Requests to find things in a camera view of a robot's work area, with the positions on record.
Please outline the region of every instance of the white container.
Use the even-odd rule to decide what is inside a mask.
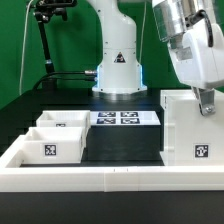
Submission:
[[[202,116],[191,90],[162,90],[166,166],[224,165],[224,94],[215,91],[216,113]]]
[[[90,128],[90,111],[43,111],[36,121],[37,127],[83,127],[87,135]]]
[[[21,151],[24,164],[80,163],[86,146],[82,127],[30,128]]]

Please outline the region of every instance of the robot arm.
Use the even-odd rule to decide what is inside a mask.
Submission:
[[[135,22],[119,11],[117,0],[87,2],[99,16],[103,36],[103,59],[93,94],[117,100],[144,93],[147,87],[142,84],[141,65],[136,59]]]
[[[224,85],[224,38],[212,0],[153,0],[161,41],[179,81],[192,87],[204,116],[215,113],[214,89]]]

